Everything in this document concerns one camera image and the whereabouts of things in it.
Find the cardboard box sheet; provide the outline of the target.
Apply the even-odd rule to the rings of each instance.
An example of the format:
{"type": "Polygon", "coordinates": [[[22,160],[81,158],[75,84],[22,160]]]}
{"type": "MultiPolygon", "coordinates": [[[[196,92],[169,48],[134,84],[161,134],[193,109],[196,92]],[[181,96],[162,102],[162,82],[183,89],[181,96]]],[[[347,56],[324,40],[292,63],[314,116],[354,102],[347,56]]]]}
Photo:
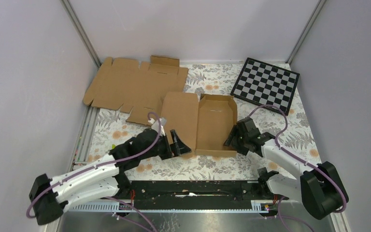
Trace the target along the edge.
{"type": "Polygon", "coordinates": [[[175,130],[192,154],[236,156],[234,148],[224,146],[238,119],[233,96],[169,92],[164,98],[161,115],[167,121],[166,132],[175,130]]]}

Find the black white checkerboard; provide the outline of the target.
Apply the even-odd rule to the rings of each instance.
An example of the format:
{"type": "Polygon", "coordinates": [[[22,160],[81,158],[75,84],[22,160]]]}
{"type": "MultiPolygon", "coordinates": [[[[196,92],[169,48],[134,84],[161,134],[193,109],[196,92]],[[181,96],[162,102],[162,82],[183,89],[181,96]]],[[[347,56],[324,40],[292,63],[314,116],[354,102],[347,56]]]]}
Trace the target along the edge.
{"type": "Polygon", "coordinates": [[[230,94],[255,105],[273,105],[288,115],[300,74],[253,58],[247,58],[230,94]]]}

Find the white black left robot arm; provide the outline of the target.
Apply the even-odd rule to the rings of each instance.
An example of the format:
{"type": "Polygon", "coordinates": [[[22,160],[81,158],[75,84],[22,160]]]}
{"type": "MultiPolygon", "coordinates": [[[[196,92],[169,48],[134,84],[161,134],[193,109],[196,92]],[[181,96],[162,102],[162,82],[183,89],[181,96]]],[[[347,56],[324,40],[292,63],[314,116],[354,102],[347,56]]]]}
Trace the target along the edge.
{"type": "Polygon", "coordinates": [[[143,159],[166,160],[191,153],[192,149],[181,141],[175,130],[170,134],[172,142],[163,129],[145,129],[80,169],[53,177],[37,176],[29,192],[26,217],[45,225],[74,206],[115,195],[126,198],[131,183],[125,171],[137,167],[143,159]]]}

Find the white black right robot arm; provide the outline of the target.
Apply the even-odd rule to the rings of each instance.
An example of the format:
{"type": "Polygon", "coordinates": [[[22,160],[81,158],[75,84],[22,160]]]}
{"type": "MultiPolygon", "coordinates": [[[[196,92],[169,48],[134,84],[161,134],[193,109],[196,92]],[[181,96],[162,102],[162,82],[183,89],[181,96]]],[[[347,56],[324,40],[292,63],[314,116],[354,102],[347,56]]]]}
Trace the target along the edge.
{"type": "Polygon", "coordinates": [[[292,175],[289,178],[277,171],[260,174],[257,187],[260,197],[288,197],[301,203],[315,219],[323,219],[346,209],[349,197],[332,163],[313,163],[293,154],[282,147],[271,133],[261,133],[250,117],[239,120],[232,127],[224,146],[232,147],[242,155],[256,153],[292,175]]]}

